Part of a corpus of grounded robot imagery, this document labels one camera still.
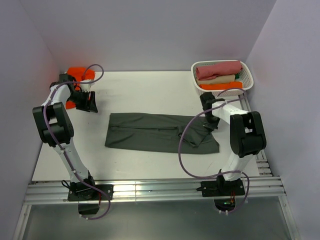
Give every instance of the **green cloth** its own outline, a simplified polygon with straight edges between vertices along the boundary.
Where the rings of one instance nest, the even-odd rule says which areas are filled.
[[[105,146],[115,149],[177,153],[180,137],[193,116],[111,113]],[[219,144],[198,117],[189,127],[182,146],[184,154],[219,152]]]

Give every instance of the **white plastic basket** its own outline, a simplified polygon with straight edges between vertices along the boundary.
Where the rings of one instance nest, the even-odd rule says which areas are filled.
[[[228,62],[228,61],[236,61],[236,60],[198,61],[192,65],[192,67],[191,67],[192,81],[193,81],[195,90],[199,96],[203,93],[206,93],[206,92],[212,92],[212,94],[214,96],[217,96],[223,90],[204,90],[201,87],[199,87],[197,84],[197,81],[196,81],[196,68],[200,67],[200,66],[209,66],[209,65],[214,65],[214,64]],[[248,89],[252,88],[252,86],[254,85],[254,79],[253,79],[251,72],[250,72],[249,68],[247,67],[247,65],[244,64],[242,61],[241,61],[241,65],[242,65],[242,70],[239,74],[239,78],[236,79],[236,81],[242,82],[242,88],[244,90],[248,90]],[[229,91],[222,93],[220,96],[227,97],[227,96],[237,96],[237,95],[241,95],[241,94],[243,94],[243,92],[241,90],[236,90],[236,89],[233,90],[232,89],[232,90],[229,90]]]

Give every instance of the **gray wall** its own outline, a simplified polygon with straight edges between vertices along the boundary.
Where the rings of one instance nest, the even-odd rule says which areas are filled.
[[[276,0],[21,0],[57,60],[108,71],[246,60]]]
[[[58,67],[18,0],[0,7],[0,239],[11,239],[40,138],[32,108],[49,93]]]
[[[320,1],[277,0],[247,60],[272,171],[303,239],[320,235]]]

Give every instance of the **pink towel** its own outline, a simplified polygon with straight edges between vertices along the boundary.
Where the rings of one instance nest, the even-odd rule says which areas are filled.
[[[222,75],[237,74],[241,71],[240,61],[224,61],[210,66],[198,66],[195,70],[196,77],[199,81],[215,79]]]

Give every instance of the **stack of folded clothes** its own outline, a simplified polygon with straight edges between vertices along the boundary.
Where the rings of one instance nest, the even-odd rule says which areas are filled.
[[[236,81],[241,70],[240,61],[224,61],[215,65],[198,66],[195,70],[196,82],[204,90],[241,89],[243,83]]]

